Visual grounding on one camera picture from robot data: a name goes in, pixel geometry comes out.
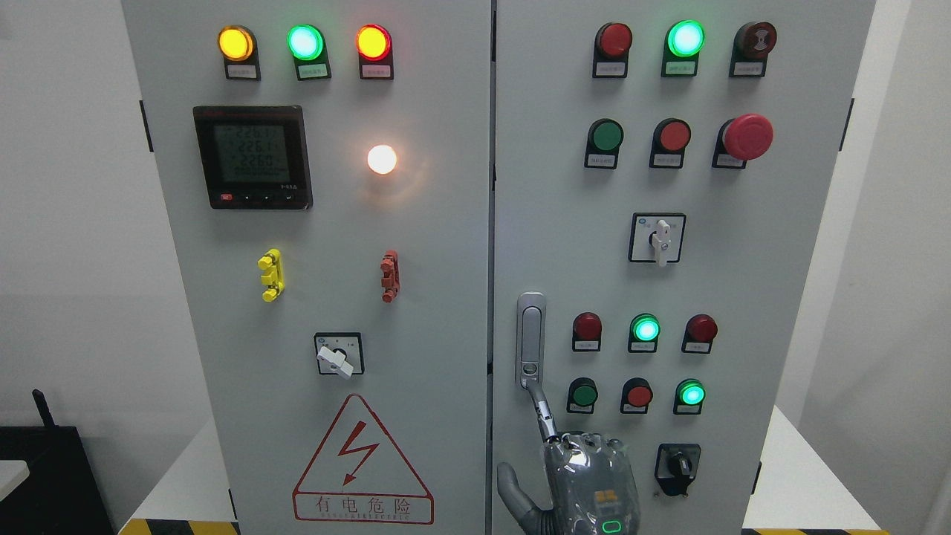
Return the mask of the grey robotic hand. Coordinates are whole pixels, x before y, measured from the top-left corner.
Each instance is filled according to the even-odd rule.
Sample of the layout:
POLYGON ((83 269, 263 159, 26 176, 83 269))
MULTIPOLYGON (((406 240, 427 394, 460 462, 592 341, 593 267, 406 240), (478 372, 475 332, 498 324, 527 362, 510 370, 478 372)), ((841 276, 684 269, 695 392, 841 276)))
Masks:
POLYGON ((637 534, 638 491, 627 448, 598 433, 556 429, 537 380, 528 380, 542 438, 551 509, 541 509, 519 486, 507 463, 497 465, 497 493, 526 534, 637 534))

